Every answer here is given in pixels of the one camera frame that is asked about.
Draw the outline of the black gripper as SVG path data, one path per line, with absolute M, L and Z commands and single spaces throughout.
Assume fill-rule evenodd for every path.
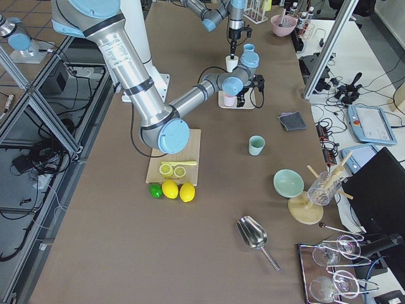
M 243 32 L 247 32 L 247 37 L 251 37 L 252 28 L 247 25 L 243 19 L 235 20 L 229 19 L 227 38 L 230 42 L 230 59 L 235 58 L 235 52 L 237 49 L 237 41 L 240 39 Z
M 236 95 L 237 96 L 237 105 L 238 108 L 243 108 L 245 104 L 245 97 L 244 94 L 249 90 L 249 88 L 258 88 L 259 92 L 264 96 L 264 89 L 265 89 L 265 80 L 262 75 L 255 75 L 252 80 L 245 85 L 242 90 Z

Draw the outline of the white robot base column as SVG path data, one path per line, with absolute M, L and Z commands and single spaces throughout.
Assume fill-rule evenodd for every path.
M 139 0 L 122 0 L 120 8 L 126 19 L 125 31 L 142 64 L 153 79 L 160 98 L 165 102 L 170 75 L 159 73 L 153 64 L 141 2 Z

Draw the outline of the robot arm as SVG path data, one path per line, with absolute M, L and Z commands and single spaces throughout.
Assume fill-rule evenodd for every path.
M 180 4 L 197 15 L 208 32 L 214 31 L 222 21 L 228 18 L 227 41 L 230 45 L 230 59 L 235 61 L 235 52 L 242 33 L 246 32 L 246 37 L 250 38 L 252 32 L 252 28 L 243 20 L 246 1 L 220 1 L 215 9 L 206 7 L 202 1 L 198 0 L 183 0 Z
M 190 130 L 182 117 L 223 91 L 236 96 L 251 83 L 259 65 L 254 45 L 244 45 L 230 73 L 209 74 L 183 96 L 166 104 L 150 76 L 149 43 L 140 1 L 52 1 L 52 22 L 60 34 L 94 42 L 141 116 L 140 138 L 151 148 L 175 154 Z

